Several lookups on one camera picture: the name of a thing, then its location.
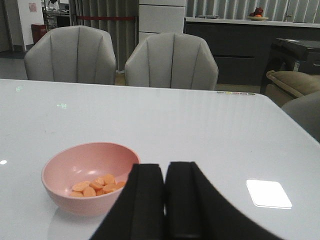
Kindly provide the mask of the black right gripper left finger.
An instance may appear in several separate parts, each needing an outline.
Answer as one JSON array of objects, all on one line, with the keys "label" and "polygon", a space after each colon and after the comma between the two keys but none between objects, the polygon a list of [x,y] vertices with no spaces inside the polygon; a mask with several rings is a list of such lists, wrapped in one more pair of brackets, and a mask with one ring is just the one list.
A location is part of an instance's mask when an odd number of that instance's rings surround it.
[{"label": "black right gripper left finger", "polygon": [[158,164],[134,164],[93,240],[162,240],[164,181]]}]

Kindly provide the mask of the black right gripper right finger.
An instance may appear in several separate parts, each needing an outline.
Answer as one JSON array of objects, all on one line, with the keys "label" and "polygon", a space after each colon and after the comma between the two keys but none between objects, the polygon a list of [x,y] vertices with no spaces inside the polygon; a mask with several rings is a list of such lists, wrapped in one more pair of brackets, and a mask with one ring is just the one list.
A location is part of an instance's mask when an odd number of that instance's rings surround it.
[{"label": "black right gripper right finger", "polygon": [[171,240],[277,240],[234,207],[195,162],[171,162],[165,178]]}]

